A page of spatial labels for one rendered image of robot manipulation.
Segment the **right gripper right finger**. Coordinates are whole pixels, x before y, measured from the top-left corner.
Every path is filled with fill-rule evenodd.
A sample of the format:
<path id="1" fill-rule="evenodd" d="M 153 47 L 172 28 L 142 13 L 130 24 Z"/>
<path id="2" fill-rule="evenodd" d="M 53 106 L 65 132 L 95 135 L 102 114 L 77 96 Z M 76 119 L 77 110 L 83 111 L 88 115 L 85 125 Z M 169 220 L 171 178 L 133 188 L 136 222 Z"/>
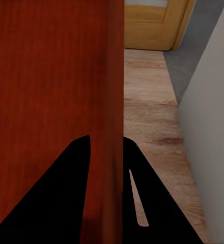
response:
<path id="1" fill-rule="evenodd" d="M 149 227 L 137 223 L 129 169 Z M 123 137 L 123 244 L 204 244 L 137 144 Z"/>

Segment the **storage box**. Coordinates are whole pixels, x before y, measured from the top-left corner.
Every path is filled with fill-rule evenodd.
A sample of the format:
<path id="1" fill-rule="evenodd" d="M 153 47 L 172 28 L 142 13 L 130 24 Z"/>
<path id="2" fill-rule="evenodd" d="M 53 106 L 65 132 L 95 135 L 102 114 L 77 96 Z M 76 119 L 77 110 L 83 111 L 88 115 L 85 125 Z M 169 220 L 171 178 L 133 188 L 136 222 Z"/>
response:
<path id="1" fill-rule="evenodd" d="M 79 244 L 123 244 L 124 0 L 0 0 L 0 224 L 90 136 Z"/>

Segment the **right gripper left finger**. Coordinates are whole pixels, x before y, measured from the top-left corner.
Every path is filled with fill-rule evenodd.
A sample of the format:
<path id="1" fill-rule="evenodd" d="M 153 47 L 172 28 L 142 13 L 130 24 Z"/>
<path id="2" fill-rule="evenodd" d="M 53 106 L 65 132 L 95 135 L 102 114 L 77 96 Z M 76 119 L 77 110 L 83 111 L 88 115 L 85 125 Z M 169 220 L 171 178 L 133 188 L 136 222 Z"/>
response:
<path id="1" fill-rule="evenodd" d="M 0 244 L 79 244 L 90 136 L 72 141 L 0 224 Z"/>

